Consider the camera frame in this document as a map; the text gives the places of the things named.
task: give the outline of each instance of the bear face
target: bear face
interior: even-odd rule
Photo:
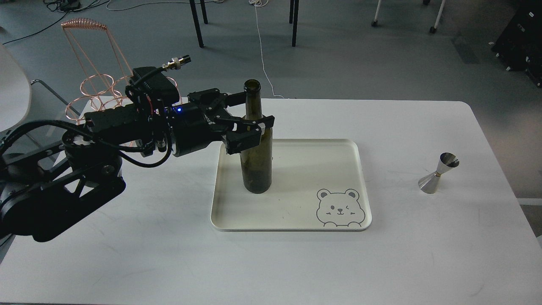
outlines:
[[[359,205],[359,193],[347,189],[344,193],[331,193],[321,189],[317,193],[320,204],[316,217],[324,226],[359,226],[365,220],[365,211]]]

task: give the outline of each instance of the cable connector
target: cable connector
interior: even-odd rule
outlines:
[[[182,58],[172,58],[171,61],[168,61],[167,63],[162,65],[162,69],[164,70],[178,70],[181,66],[186,65],[187,63],[191,62],[190,55],[185,55]]]

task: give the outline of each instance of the metal jigger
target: metal jigger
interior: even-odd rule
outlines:
[[[443,153],[438,162],[437,170],[421,178],[418,181],[418,186],[425,193],[434,194],[438,189],[440,176],[444,174],[445,172],[453,168],[456,168],[458,165],[459,165],[459,160],[454,154],[451,154],[449,152]]]

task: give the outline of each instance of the bottle mouth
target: bottle mouth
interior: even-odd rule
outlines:
[[[246,92],[257,92],[261,89],[260,82],[255,79],[249,79],[244,82],[244,90]]]

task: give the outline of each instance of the wine bottle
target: wine bottle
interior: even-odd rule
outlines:
[[[247,94],[245,103],[247,120],[263,118],[260,89],[260,82],[255,79],[249,79],[244,83],[244,91]],[[271,186],[272,146],[273,131],[271,128],[265,128],[260,145],[241,152],[244,187],[252,193],[261,194]]]

